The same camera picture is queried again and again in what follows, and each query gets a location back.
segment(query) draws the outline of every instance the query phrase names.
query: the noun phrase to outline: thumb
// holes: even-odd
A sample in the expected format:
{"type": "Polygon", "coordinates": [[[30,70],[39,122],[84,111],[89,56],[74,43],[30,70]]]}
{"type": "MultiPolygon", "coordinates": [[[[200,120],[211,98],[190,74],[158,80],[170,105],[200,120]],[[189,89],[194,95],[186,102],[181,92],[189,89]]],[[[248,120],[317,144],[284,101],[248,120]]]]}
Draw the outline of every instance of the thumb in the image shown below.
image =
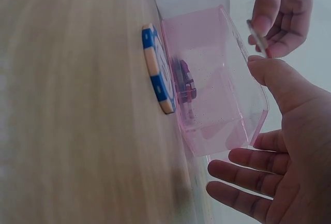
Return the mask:
{"type": "Polygon", "coordinates": [[[280,59],[251,56],[248,59],[248,68],[260,84],[268,87],[283,115],[327,94],[280,59]]]}
{"type": "Polygon", "coordinates": [[[275,23],[280,3],[281,0],[255,0],[252,22],[258,34],[267,35],[275,23]]]}

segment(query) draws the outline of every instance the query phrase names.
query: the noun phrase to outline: wood grain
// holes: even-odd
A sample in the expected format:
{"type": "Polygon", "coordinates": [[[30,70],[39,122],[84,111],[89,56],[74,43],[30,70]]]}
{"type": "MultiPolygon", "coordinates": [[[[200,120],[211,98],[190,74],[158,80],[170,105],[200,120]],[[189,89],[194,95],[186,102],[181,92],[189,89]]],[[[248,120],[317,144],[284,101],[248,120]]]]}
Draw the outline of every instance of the wood grain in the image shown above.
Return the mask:
{"type": "Polygon", "coordinates": [[[1,223],[198,222],[149,22],[154,0],[0,0],[1,223]]]}

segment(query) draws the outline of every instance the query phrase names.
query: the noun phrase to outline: blue and white poker chip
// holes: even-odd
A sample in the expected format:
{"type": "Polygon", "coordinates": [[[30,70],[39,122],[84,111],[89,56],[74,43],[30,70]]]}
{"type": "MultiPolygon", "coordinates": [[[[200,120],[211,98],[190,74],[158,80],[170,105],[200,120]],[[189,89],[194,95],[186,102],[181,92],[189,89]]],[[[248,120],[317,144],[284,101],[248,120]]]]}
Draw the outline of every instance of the blue and white poker chip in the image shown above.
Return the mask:
{"type": "Polygon", "coordinates": [[[169,64],[164,54],[161,39],[152,24],[143,26],[142,40],[148,73],[156,97],[164,113],[171,114],[175,112],[176,105],[169,64]]]}

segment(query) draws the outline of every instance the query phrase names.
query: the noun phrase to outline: pink plastic container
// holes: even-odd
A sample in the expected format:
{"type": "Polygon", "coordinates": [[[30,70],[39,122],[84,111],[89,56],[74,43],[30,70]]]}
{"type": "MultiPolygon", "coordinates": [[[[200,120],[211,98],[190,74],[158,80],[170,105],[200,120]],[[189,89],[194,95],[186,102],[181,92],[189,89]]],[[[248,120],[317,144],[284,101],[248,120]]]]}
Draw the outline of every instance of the pink plastic container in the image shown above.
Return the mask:
{"type": "Polygon", "coordinates": [[[268,112],[248,53],[222,7],[163,20],[177,119],[196,156],[253,144],[268,112]]]}

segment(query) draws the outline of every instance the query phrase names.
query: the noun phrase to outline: hand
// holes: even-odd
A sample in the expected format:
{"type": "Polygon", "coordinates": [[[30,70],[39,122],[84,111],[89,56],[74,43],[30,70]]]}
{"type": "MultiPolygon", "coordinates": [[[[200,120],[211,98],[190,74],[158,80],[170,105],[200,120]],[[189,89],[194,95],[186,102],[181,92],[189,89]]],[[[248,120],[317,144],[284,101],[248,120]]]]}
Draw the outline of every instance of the hand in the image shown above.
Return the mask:
{"type": "Polygon", "coordinates": [[[331,93],[306,81],[279,59],[249,58],[256,80],[269,88],[282,113],[282,129],[259,135],[257,150],[235,149],[214,160],[209,173],[272,200],[222,182],[207,184],[216,200],[267,224],[331,220],[331,93]]]}
{"type": "MultiPolygon", "coordinates": [[[[266,36],[272,56],[283,57],[305,42],[311,11],[312,0],[256,0],[252,22],[266,36]]],[[[257,44],[252,36],[248,42],[257,44]]]]}

